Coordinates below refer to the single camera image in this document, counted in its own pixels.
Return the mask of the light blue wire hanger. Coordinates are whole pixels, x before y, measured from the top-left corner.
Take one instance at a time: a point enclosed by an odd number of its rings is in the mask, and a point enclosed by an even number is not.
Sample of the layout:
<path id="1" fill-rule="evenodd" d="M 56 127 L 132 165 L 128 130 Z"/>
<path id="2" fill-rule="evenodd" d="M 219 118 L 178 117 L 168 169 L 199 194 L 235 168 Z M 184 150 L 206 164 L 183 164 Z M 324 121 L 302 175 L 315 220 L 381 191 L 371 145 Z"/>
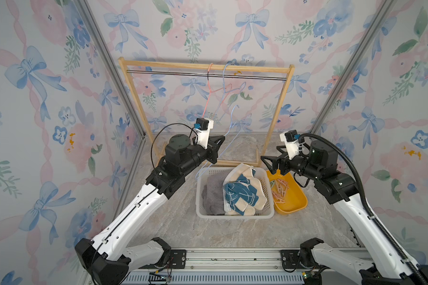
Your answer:
<path id="1" fill-rule="evenodd" d="M 237 67 L 240 65 L 235 59 L 228 61 L 227 64 L 229 64 L 229 67 L 230 66 Z M 241 71 L 227 71 L 227 75 L 240 75 L 240 76 L 242 76 L 242 72 Z M 227 111 L 227 106 L 229 107 L 229 111 L 230 111 L 230 109 L 232 108 L 232 105 L 237 101 L 237 97 L 239 96 L 239 94 L 241 92 L 244 91 L 244 89 L 246 88 L 246 85 L 247 85 L 247 80 L 245 80 L 245 79 L 241 79 L 241 78 L 229 78 L 229 79 L 231 80 L 234 89 L 233 89 L 233 93 L 227 97 L 227 101 L 225 102 L 225 104 L 222 105 L 224 107 L 223 108 L 224 111 Z"/>

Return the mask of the grey terry towel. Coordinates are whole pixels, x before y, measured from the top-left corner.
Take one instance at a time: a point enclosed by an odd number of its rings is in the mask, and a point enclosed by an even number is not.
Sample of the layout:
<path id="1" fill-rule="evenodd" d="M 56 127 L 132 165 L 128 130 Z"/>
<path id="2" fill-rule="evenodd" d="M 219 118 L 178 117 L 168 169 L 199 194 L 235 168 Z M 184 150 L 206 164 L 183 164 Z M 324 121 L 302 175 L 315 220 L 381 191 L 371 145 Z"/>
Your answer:
<path id="1" fill-rule="evenodd" d="M 225 214 L 223 182 L 228 174 L 228 171 L 222 171 L 207 178 L 201 197 L 204 210 L 208 216 L 223 216 Z"/>

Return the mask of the pink wire hanger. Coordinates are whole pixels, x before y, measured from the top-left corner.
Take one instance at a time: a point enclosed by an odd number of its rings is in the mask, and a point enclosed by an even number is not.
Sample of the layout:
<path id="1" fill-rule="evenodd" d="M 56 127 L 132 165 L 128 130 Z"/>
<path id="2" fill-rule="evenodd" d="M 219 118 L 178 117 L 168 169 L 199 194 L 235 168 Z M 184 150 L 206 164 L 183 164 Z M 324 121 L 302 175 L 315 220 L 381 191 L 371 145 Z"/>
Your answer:
<path id="1" fill-rule="evenodd" d="M 206 73 L 215 73 L 215 63 L 210 62 L 206 68 Z M 226 68 L 229 64 L 222 66 L 221 74 L 227 74 Z M 202 118 L 209 118 L 214 120 L 216 123 L 224 125 L 224 119 L 227 116 L 226 113 L 229 111 L 223 110 L 223 106 L 227 101 L 227 97 L 233 93 L 233 84 L 228 78 L 205 78 L 205 88 L 207 91 L 207 97 L 204 103 L 202 103 L 202 110 L 199 114 Z"/>

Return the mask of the dark teal patterned towel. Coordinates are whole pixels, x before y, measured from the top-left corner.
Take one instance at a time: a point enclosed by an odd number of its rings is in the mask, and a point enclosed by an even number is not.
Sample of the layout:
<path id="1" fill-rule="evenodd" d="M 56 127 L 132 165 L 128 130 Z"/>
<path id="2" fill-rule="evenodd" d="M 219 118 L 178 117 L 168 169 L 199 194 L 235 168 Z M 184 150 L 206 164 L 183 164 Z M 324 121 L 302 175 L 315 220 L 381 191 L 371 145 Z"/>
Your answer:
<path id="1" fill-rule="evenodd" d="M 241 174 L 237 180 L 223 186 L 224 210 L 227 215 L 254 216 L 261 188 L 258 179 Z"/>

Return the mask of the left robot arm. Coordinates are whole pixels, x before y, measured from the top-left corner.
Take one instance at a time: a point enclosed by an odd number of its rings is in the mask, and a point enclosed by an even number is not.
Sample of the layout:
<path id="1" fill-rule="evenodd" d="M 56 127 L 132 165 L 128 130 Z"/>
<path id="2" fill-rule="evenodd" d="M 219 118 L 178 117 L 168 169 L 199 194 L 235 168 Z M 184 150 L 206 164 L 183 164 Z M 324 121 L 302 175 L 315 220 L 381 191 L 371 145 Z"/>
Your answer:
<path id="1" fill-rule="evenodd" d="M 139 194 L 101 233 L 83 238 L 75 246 L 82 267 L 96 285 L 119 285 L 132 271 L 169 266 L 171 247 L 160 237 L 129 247 L 148 218 L 185 183 L 185 178 L 204 161 L 215 164 L 225 141 L 223 135 L 196 144 L 185 134 L 171 137 L 165 155 L 146 178 Z"/>

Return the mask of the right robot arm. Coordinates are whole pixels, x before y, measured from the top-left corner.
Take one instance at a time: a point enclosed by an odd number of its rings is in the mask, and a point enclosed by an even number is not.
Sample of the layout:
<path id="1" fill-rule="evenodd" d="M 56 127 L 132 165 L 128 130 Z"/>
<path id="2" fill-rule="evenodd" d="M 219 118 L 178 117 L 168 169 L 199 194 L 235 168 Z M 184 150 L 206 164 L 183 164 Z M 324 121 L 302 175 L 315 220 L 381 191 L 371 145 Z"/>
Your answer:
<path id="1" fill-rule="evenodd" d="M 309 153 L 304 138 L 312 138 Z M 358 171 L 335 144 L 315 134 L 303 134 L 278 146 L 280 156 L 260 159 L 274 174 L 294 172 L 313 181 L 318 193 L 346 219 L 367 249 L 371 262 L 361 261 L 313 238 L 302 243 L 307 266 L 319 265 L 359 285 L 428 285 L 428 265 L 419 263 L 392 236 L 366 199 Z"/>

